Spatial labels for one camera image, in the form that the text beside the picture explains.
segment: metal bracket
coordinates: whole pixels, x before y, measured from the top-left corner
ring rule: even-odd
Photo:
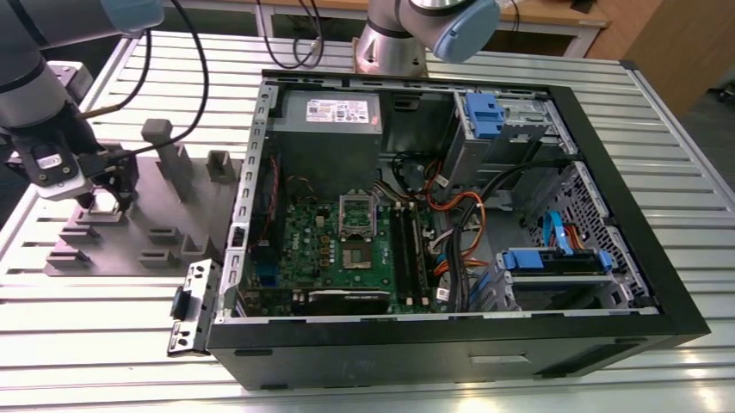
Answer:
[[[222,267],[212,260],[195,262],[188,267],[184,285],[176,291],[171,307],[175,322],[167,351],[170,357],[210,355],[207,337],[220,276]]]

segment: ram slot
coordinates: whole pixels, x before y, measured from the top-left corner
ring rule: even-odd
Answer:
[[[411,297],[408,288],[406,242],[403,236],[403,224],[400,220],[400,209],[391,211],[391,247],[392,247],[392,273],[395,275],[395,289],[399,293],[399,301],[406,302]]]
[[[418,265],[418,282],[419,290],[418,294],[424,295],[423,292],[428,289],[428,282],[426,280],[426,255],[424,255],[424,243],[422,242],[422,220],[418,216],[416,205],[411,207],[411,222],[414,225],[414,244],[416,245],[416,265]]]
[[[407,267],[408,267],[408,282],[411,285],[411,297],[414,299],[414,302],[420,302],[420,295],[422,295],[422,281],[420,281],[420,274],[419,274],[419,268],[418,263],[419,260],[423,258],[420,257],[420,244],[416,244],[415,234],[414,231],[414,217],[411,213],[411,209],[406,208],[402,211],[400,214],[402,223],[403,223],[403,242],[406,244],[406,257],[407,257]]]

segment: black cable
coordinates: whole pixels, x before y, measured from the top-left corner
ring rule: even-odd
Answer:
[[[432,155],[431,153],[424,152],[424,151],[400,151],[395,154],[395,156],[391,159],[392,177],[395,178],[395,181],[399,184],[400,190],[412,199],[416,198],[416,194],[420,194],[422,191],[420,190],[419,191],[412,191],[411,188],[408,187],[408,183],[406,182],[406,177],[400,173],[399,161],[403,162],[404,159],[406,160],[410,160],[410,159],[431,159],[434,157],[435,157],[435,155]]]
[[[96,116],[100,116],[103,114],[111,114],[122,110],[138,97],[138,94],[140,93],[140,89],[143,88],[146,84],[146,80],[148,79],[148,72],[151,71],[151,60],[154,55],[154,36],[151,34],[151,29],[148,28],[146,30],[146,57],[144,57],[144,63],[143,63],[143,72],[140,73],[140,78],[138,79],[136,87],[134,88],[132,92],[130,92],[128,97],[123,100],[123,102],[118,103],[116,105],[112,105],[107,108],[99,108],[95,110],[91,110],[83,114],[79,115],[80,119],[92,119]]]
[[[538,162],[530,162],[530,163],[522,163],[512,167],[508,170],[504,170],[500,172],[487,183],[487,185],[483,188],[483,191],[480,192],[480,198],[483,200],[487,200],[492,193],[503,186],[506,181],[512,178],[516,174],[524,172],[526,170],[535,169],[535,168],[562,168],[566,167],[571,163],[567,159],[552,159],[548,161],[538,161]],[[458,224],[455,225],[455,231],[451,234],[450,241],[447,242],[447,249],[450,254],[447,254],[447,259],[450,262],[450,278],[454,280],[460,280],[460,283],[458,284],[463,290],[467,289],[468,285],[468,278],[467,278],[467,270],[464,267],[464,263],[462,260],[462,228],[467,225],[467,222],[470,221],[470,217],[472,216],[475,206],[470,206],[466,208],[464,213],[462,215],[462,218],[459,219]],[[462,300],[459,302],[459,311],[464,312],[468,311],[468,297],[463,296]]]
[[[303,0],[299,0],[299,3],[302,4],[303,9],[307,12],[307,16],[310,17],[311,25],[312,25],[312,27],[315,28],[315,30],[318,32],[316,42],[318,42],[318,47],[319,47],[319,55],[318,55],[316,61],[312,64],[308,64],[307,61],[314,56],[314,48],[312,48],[312,50],[310,50],[310,52],[307,53],[307,56],[303,59],[299,57],[298,48],[299,48],[299,41],[302,40],[300,38],[294,39],[294,44],[292,44],[294,58],[296,60],[296,63],[294,65],[287,65],[280,60],[278,60],[276,55],[274,54],[274,49],[271,47],[271,42],[268,40],[268,36],[266,34],[263,35],[263,42],[266,43],[266,48],[268,49],[268,55],[271,56],[271,59],[274,60],[274,63],[282,69],[292,70],[292,69],[299,69],[302,67],[306,67],[308,69],[314,69],[315,67],[319,66],[319,63],[322,63],[322,59],[324,58],[324,33],[323,33],[323,30],[322,30],[322,16],[319,15],[319,8],[318,8],[316,3],[314,2],[314,0],[310,0],[310,2],[311,2],[311,7],[314,8],[314,15],[311,14],[310,8],[304,4]],[[266,19],[263,18],[263,12],[262,12],[263,4],[262,4],[260,0],[255,0],[255,4],[256,4],[256,7],[258,7],[258,11],[259,11],[258,14],[259,14],[259,17],[260,17],[260,26],[264,28],[266,27]]]
[[[164,146],[174,145],[176,142],[179,142],[182,139],[184,139],[188,135],[192,134],[194,130],[199,126],[199,122],[203,119],[204,111],[207,110],[207,102],[210,101],[210,86],[211,86],[211,80],[210,80],[210,65],[207,64],[207,55],[204,54],[204,46],[203,41],[199,38],[199,32],[196,31],[196,27],[194,26],[192,19],[190,18],[186,9],[182,7],[182,3],[179,0],[171,0],[171,3],[174,4],[174,7],[176,7],[176,10],[179,14],[182,15],[182,18],[184,19],[186,26],[188,27],[190,32],[192,33],[194,43],[196,44],[196,51],[199,53],[199,60],[203,65],[203,77],[204,77],[204,83],[203,83],[203,100],[199,105],[199,109],[196,111],[196,116],[194,117],[192,124],[190,127],[179,134],[175,138],[171,138],[171,140],[162,142],[156,145],[147,146],[146,148],[136,149],[135,151],[124,151],[119,155],[111,156],[112,160],[126,159],[128,157],[134,157],[136,155],[140,155],[144,152],[155,151]]]
[[[148,72],[151,71],[152,55],[154,55],[154,35],[151,34],[151,29],[148,28],[146,30],[146,57],[144,57],[144,63],[143,63],[143,73],[140,74],[140,78],[138,79],[138,84],[136,84],[136,87],[134,88],[134,91],[131,92],[126,100],[118,104],[120,109],[123,109],[134,101],[138,94],[140,93],[140,89],[143,88],[146,80],[148,79]]]
[[[520,9],[518,8],[516,0],[510,0],[514,4],[514,8],[516,9],[516,15],[514,16],[514,27],[511,31],[515,31],[516,33],[520,31]]]

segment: metal case frame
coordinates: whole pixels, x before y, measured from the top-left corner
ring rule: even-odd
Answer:
[[[649,288],[655,294],[661,314],[638,317],[452,317],[446,320],[411,322],[339,322],[250,324],[224,317],[224,302],[232,299],[238,271],[246,265],[246,249],[227,248],[223,279],[219,285],[218,315],[210,328],[207,349],[218,357],[238,381],[248,388],[287,388],[310,385],[308,376],[323,374],[319,385],[380,385],[420,381],[483,381],[523,377],[564,377],[590,373],[645,349],[670,348],[710,332],[694,301],[675,272],[674,265],[645,219],[623,178],[615,168],[599,136],[591,126],[574,92],[566,87],[500,84],[480,81],[414,79],[354,74],[264,71],[264,84],[255,110],[246,156],[240,193],[230,234],[247,232],[248,208],[252,207],[255,176],[260,163],[262,142],[268,110],[276,105],[278,86],[300,89],[410,89],[426,91],[468,89],[532,89],[547,92],[579,149],[591,178],[598,185],[614,225],[631,247]],[[548,351],[540,360],[524,354]],[[522,348],[522,354],[508,353]],[[512,355],[532,368],[518,369],[519,375],[504,374],[507,365],[496,356]],[[432,369],[434,359],[447,357],[462,367],[448,371]],[[386,363],[399,366],[384,369]],[[294,380],[283,375],[250,372],[290,369]],[[330,369],[342,368],[330,375]]]

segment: power supply label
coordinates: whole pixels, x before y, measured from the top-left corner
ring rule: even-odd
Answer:
[[[314,99],[307,103],[307,122],[370,123],[367,104]]]

